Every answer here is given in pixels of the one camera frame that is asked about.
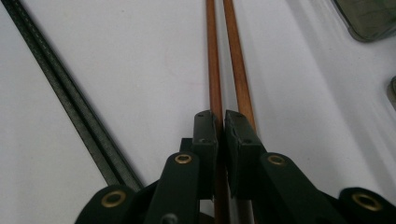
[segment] white surface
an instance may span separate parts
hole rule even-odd
[[[396,203],[396,112],[386,96],[396,38],[356,42],[331,1],[234,3],[266,148],[332,196],[359,186]],[[24,4],[145,184],[158,179],[209,108],[205,1]],[[220,6],[223,103],[235,110]],[[0,36],[0,217],[74,222],[106,183],[2,6]]]

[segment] screw hole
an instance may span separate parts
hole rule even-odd
[[[102,206],[106,208],[116,207],[122,204],[126,199],[126,194],[122,190],[109,192],[102,198]]]
[[[175,161],[179,164],[186,164],[192,161],[192,157],[187,154],[181,154],[175,157]]]
[[[267,160],[271,162],[273,165],[279,165],[279,166],[286,165],[285,159],[277,155],[269,156]]]
[[[377,212],[382,209],[382,204],[368,194],[357,192],[352,194],[352,199],[355,203],[370,211]]]

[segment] gray object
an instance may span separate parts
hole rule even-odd
[[[372,42],[396,32],[396,0],[334,0],[356,40]]]

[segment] clamp jaw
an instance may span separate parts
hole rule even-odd
[[[76,223],[198,223],[200,200],[216,197],[219,148],[232,196],[252,201],[258,223],[396,223],[396,207],[370,190],[344,189],[334,199],[316,189],[290,158],[265,150],[242,114],[226,112],[221,141],[215,119],[209,110],[195,115],[193,138],[182,139],[157,182],[137,193],[126,186],[100,190]]]

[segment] carbon fiber rod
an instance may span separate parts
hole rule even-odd
[[[143,185],[137,175],[21,3],[17,0],[2,0],[2,3],[35,56],[107,184],[127,185],[134,191],[142,189]]]

